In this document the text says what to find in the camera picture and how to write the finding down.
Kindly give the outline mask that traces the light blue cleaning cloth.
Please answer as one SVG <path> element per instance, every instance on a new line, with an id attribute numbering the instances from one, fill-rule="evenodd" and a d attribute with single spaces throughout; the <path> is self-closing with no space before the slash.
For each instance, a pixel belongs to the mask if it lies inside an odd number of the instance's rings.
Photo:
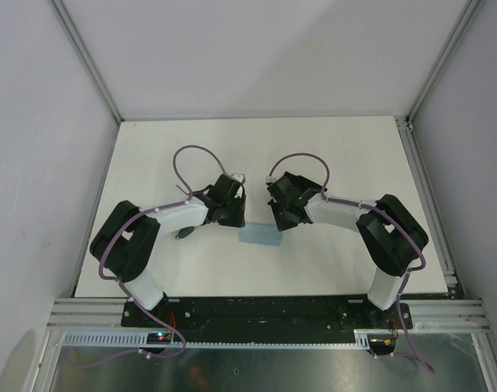
<path id="1" fill-rule="evenodd" d="M 240 243 L 279 247 L 282 245 L 282 232 L 274 224 L 247 222 L 238 231 Z"/>

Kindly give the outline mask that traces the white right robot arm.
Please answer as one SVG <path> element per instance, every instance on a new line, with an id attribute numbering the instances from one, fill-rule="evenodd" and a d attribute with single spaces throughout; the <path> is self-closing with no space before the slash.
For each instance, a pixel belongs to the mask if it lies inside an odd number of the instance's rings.
<path id="1" fill-rule="evenodd" d="M 301 224 L 334 225 L 361 235 L 375 263 L 375 276 L 366 294 L 363 317 L 372 327 L 383 327 L 393 317 L 392 305 L 406 285 L 412 263 L 422 260 L 428 235 L 394 195 L 373 203 L 326 195 L 326 189 L 303 176 L 285 172 L 268 177 L 267 191 L 277 229 Z"/>

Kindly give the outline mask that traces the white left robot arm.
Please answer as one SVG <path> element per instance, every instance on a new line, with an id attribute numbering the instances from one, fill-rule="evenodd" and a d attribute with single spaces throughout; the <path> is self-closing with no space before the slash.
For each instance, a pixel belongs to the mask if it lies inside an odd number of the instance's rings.
<path id="1" fill-rule="evenodd" d="M 222 174 L 188 200 L 144 210 L 121 201 L 92 239 L 90 254 L 140 304 L 138 315 L 149 326 L 162 324 L 167 316 L 165 293 L 147 270 L 156 240 L 168 234 L 186 238 L 202 225 L 243 227 L 245 181 L 243 174 Z"/>

